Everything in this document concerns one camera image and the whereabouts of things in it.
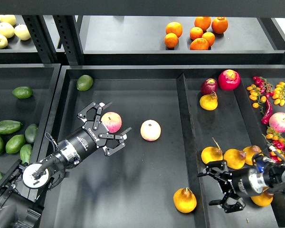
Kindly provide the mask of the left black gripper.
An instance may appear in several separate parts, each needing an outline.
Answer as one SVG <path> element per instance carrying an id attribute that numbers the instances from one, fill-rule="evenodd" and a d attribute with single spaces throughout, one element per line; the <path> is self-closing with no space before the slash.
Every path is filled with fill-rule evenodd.
<path id="1" fill-rule="evenodd" d="M 120 134 L 112 134 L 100 123 L 102 111 L 112 103 L 91 102 L 77 113 L 77 118 L 85 124 L 58 143 L 58 151 L 68 162 L 82 162 L 101 147 L 105 156 L 111 156 L 125 147 L 131 127 Z"/>

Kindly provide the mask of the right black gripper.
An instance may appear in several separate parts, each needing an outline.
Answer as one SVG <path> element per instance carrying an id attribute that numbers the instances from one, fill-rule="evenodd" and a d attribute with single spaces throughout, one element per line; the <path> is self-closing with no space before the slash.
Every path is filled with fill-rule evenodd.
<path id="1" fill-rule="evenodd" d="M 220 206 L 225 213 L 242 211 L 246 206 L 242 198 L 258 196 L 268 186 L 265 183 L 263 173 L 254 168 L 229 171 L 226 160 L 210 161 L 197 176 L 199 178 L 210 176 L 218 183 L 223 184 L 225 188 L 223 198 L 211 200 L 209 205 Z M 230 198 L 236 202 L 228 204 Z"/>

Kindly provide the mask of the yellow pear under right arm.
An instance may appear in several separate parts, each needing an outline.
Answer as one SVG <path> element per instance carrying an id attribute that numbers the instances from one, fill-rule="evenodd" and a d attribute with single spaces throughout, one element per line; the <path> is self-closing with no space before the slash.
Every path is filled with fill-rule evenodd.
<path id="1" fill-rule="evenodd" d="M 263 191 L 260 195 L 252 196 L 250 198 L 256 205 L 260 207 L 266 207 L 266 206 L 269 206 L 271 202 L 273 201 L 273 196 L 274 195 L 272 193 Z"/>

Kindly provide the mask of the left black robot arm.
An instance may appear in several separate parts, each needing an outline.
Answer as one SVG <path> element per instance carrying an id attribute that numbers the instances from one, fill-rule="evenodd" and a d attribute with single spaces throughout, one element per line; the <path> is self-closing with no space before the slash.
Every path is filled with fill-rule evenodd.
<path id="1" fill-rule="evenodd" d="M 110 106 L 91 102 L 78 114 L 83 125 L 65 139 L 56 142 L 45 133 L 54 151 L 39 162 L 23 164 L 17 160 L 0 179 L 0 228 L 37 228 L 47 191 L 55 188 L 76 167 L 98 149 L 111 156 L 125 147 L 127 128 L 110 133 L 101 121 L 101 113 Z"/>

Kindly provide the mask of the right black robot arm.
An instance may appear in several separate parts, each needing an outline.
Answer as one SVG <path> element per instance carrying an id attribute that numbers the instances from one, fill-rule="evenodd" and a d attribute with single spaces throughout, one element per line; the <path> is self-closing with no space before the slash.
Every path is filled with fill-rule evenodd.
<path id="1" fill-rule="evenodd" d="M 226 152 L 219 146 L 204 148 L 200 156 L 205 168 L 198 176 L 215 179 L 224 195 L 209 205 L 218 205 L 226 213 L 232 213 L 244 209 L 244 198 L 265 207 L 271 204 L 274 194 L 285 197 L 285 160 L 276 147 L 268 148 L 278 160 L 264 154 L 257 145 Z"/>

